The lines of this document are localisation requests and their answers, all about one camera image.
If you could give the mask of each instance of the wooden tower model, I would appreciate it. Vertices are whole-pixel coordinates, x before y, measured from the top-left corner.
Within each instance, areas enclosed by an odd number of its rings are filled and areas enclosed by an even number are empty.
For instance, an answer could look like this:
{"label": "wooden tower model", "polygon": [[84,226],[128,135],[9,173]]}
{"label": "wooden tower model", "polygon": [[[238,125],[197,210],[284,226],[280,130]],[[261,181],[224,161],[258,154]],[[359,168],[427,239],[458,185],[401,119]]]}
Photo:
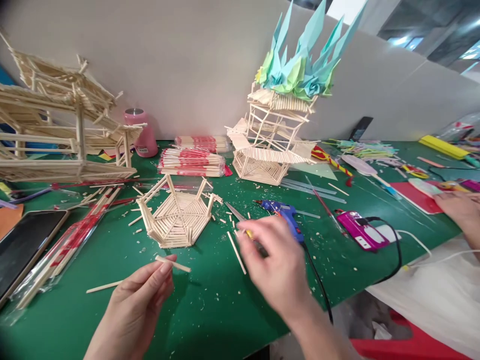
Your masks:
{"label": "wooden tower model", "polygon": [[[7,45],[29,89],[0,85],[0,124],[8,125],[0,131],[0,178],[81,183],[137,172],[129,149],[142,126],[110,118],[118,96],[84,75],[86,60],[78,57],[79,68],[67,69]],[[88,153],[102,149],[115,149],[116,163],[87,161]],[[29,159],[27,152],[65,155]]]}
{"label": "wooden tower model", "polygon": [[227,135],[235,147],[233,167],[241,179],[279,185],[291,164],[310,163],[314,142],[298,136],[301,126],[315,111],[318,96],[308,103],[271,89],[248,95],[248,119],[241,118]]}

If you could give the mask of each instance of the pink bottle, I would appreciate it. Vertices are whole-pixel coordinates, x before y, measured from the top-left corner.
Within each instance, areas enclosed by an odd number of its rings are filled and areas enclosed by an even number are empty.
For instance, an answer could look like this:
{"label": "pink bottle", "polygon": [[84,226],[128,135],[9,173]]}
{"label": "pink bottle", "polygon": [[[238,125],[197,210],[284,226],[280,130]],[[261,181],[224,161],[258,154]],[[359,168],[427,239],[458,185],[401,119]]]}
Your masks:
{"label": "pink bottle", "polygon": [[136,153],[142,158],[151,158],[157,155],[159,148],[155,141],[154,131],[149,124],[148,115],[140,108],[129,108],[125,110],[124,118],[127,125],[147,123],[138,139],[133,143]]}

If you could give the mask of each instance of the smartphone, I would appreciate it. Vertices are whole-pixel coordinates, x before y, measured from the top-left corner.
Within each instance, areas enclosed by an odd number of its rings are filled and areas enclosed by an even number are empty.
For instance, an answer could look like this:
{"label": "smartphone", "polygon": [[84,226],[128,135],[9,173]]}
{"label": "smartphone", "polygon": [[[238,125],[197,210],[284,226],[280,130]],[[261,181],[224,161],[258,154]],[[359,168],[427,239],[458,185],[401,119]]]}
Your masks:
{"label": "smartphone", "polygon": [[29,211],[0,241],[0,309],[69,215],[68,210]]}

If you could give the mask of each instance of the blue glue gun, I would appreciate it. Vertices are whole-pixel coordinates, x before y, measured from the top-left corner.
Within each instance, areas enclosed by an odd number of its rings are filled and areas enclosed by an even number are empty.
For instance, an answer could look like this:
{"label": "blue glue gun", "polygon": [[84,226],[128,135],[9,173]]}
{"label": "blue glue gun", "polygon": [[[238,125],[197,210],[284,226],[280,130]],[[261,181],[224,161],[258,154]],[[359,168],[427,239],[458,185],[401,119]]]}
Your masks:
{"label": "blue glue gun", "polygon": [[260,206],[265,210],[274,212],[284,218],[295,240],[300,244],[304,242],[304,235],[300,231],[297,222],[294,220],[294,215],[297,213],[297,211],[293,206],[272,200],[254,200],[254,202],[260,204]]}

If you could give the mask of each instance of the paper crane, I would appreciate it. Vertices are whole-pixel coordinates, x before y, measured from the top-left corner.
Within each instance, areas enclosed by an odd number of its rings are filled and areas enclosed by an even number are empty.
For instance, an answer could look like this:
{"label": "paper crane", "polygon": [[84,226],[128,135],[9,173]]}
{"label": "paper crane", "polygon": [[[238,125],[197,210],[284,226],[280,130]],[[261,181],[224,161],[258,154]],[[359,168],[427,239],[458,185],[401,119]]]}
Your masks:
{"label": "paper crane", "polygon": [[360,24],[365,5],[343,36],[341,36],[344,20],[342,16],[321,50],[320,56],[315,63],[312,63],[310,52],[324,26],[326,3],[327,0],[323,0],[313,13],[305,26],[305,30],[298,38],[295,55],[287,61],[288,47],[285,46],[281,57],[280,52],[284,47],[289,29],[293,6],[293,1],[291,1],[283,22],[283,14],[278,19],[270,51],[266,54],[263,65],[255,77],[257,84],[261,84],[262,88],[272,89],[280,94],[293,94],[293,96],[305,101],[311,101],[312,97],[318,94],[322,96],[331,95],[335,67]]}

